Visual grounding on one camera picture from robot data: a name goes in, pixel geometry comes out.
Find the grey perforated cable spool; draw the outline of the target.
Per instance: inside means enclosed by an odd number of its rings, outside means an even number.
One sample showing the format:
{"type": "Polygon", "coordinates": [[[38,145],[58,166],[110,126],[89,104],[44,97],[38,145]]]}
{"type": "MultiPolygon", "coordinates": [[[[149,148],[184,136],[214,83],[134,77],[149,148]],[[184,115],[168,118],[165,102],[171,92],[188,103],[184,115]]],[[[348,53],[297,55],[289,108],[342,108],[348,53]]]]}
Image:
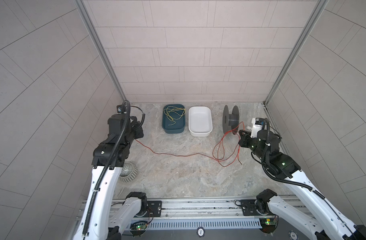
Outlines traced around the grey perforated cable spool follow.
{"type": "Polygon", "coordinates": [[[239,129],[239,123],[239,108],[237,106],[234,106],[232,112],[229,113],[229,108],[227,105],[225,105],[222,117],[222,127],[224,134],[228,131],[231,131],[234,135],[236,135],[239,129]]]}

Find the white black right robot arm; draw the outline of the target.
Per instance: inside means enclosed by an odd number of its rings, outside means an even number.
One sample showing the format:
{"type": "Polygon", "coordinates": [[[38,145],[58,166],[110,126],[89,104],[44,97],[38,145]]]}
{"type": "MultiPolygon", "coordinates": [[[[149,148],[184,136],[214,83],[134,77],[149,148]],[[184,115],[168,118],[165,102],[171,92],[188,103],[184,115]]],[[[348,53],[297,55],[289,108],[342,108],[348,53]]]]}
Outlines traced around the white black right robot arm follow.
{"type": "Polygon", "coordinates": [[[311,183],[300,165],[280,152],[282,138],[271,131],[267,118],[252,119],[252,129],[240,130],[239,134],[239,146],[250,149],[264,173],[271,180],[286,185],[311,213],[310,216],[304,214],[266,189],[257,195],[259,214],[279,216],[311,240],[366,240],[366,227],[355,224],[334,207],[311,183]]]}

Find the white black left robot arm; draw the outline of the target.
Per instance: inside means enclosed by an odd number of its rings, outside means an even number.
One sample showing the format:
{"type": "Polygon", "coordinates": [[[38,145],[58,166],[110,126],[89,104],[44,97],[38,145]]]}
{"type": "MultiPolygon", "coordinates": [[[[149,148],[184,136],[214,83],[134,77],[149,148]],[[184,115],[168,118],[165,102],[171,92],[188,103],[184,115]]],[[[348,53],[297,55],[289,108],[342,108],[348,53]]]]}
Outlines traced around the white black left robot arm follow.
{"type": "Polygon", "coordinates": [[[119,211],[110,218],[115,188],[134,140],[144,137],[142,125],[131,116],[125,100],[108,120],[109,135],[93,153],[91,187],[75,240],[120,240],[137,214],[147,212],[145,193],[130,193],[119,211]]]}

